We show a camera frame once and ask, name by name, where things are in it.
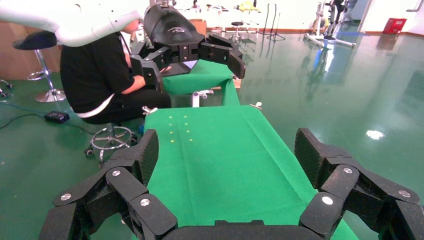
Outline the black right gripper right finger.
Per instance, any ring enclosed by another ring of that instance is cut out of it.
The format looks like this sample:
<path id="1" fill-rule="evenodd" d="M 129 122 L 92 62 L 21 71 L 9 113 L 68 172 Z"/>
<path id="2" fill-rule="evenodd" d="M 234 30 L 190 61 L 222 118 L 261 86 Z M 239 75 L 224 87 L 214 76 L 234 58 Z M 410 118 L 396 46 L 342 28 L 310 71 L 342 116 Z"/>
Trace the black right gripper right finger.
<path id="1" fill-rule="evenodd" d="M 297 130 L 294 154 L 314 189 L 348 191 L 343 207 L 380 238 L 424 238 L 424 207 L 411 189 L 365 169 L 345 149 L 320 142 L 308 128 Z"/>

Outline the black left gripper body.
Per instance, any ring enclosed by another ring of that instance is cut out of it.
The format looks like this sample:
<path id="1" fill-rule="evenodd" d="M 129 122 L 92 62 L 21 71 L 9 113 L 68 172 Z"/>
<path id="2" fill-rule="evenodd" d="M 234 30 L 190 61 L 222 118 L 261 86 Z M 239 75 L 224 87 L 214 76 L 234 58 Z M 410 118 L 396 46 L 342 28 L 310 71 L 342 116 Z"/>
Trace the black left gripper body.
<path id="1" fill-rule="evenodd" d="M 205 36 L 173 6 L 155 4 L 144 14 L 144 30 L 164 64 L 197 61 Z"/>

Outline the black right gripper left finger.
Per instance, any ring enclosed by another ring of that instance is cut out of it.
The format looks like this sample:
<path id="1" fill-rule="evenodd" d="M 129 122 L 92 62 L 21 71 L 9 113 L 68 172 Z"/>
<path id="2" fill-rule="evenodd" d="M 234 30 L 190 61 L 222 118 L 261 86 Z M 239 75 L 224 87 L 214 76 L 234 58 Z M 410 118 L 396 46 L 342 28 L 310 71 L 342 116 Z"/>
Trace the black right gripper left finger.
<path id="1" fill-rule="evenodd" d="M 117 150 L 99 172 L 60 193 L 39 238 L 88 240 L 106 219 L 120 214 L 138 239 L 164 239 L 178 220 L 148 189 L 158 159 L 159 137 L 148 129 L 137 145 Z"/>

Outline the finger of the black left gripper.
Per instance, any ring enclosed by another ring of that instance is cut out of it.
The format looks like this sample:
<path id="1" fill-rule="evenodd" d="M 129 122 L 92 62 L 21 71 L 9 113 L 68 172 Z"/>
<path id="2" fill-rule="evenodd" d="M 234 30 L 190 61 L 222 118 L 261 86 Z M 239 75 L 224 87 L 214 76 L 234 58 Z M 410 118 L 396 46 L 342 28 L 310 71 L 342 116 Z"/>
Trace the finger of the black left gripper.
<path id="1" fill-rule="evenodd" d="M 198 57 L 201 60 L 226 65 L 228 69 L 239 79 L 246 74 L 246 63 L 243 61 L 243 53 L 239 46 L 232 40 L 209 34 L 198 45 Z"/>
<path id="2" fill-rule="evenodd" d="M 142 76 L 147 86 L 154 86 L 162 93 L 164 85 L 161 70 L 171 64 L 171 50 L 168 47 L 154 49 L 147 46 L 135 46 L 131 53 L 132 72 Z"/>

